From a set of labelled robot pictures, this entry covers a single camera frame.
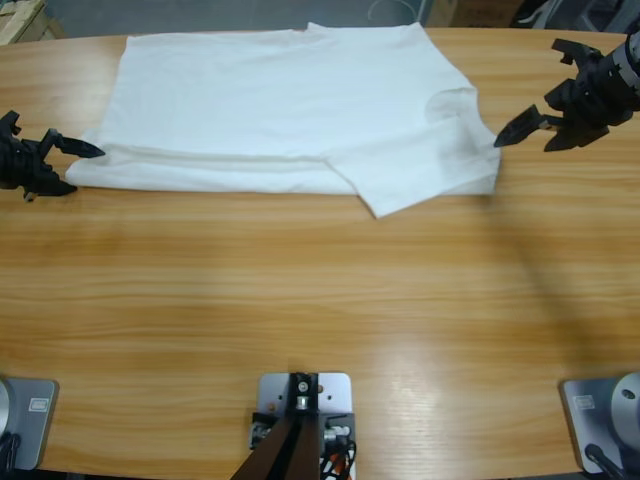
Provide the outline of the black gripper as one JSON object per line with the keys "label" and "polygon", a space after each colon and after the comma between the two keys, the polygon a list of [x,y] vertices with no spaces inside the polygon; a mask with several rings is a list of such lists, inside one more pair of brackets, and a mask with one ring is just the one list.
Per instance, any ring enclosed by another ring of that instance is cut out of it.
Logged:
{"label": "black gripper", "polygon": [[[84,140],[66,137],[55,129],[47,131],[49,143],[64,154],[79,158],[97,158],[105,152]],[[77,187],[58,180],[53,168],[44,161],[40,143],[34,140],[1,139],[1,188],[24,188],[24,199],[60,197],[77,191]]]}
{"label": "black gripper", "polygon": [[563,64],[577,68],[573,79],[564,80],[544,96],[547,105],[562,115],[541,115],[531,105],[498,133],[495,148],[518,144],[539,128],[558,130],[545,152],[582,148],[639,110],[637,44],[621,44],[607,55],[586,44],[554,44],[552,49],[563,54]]}

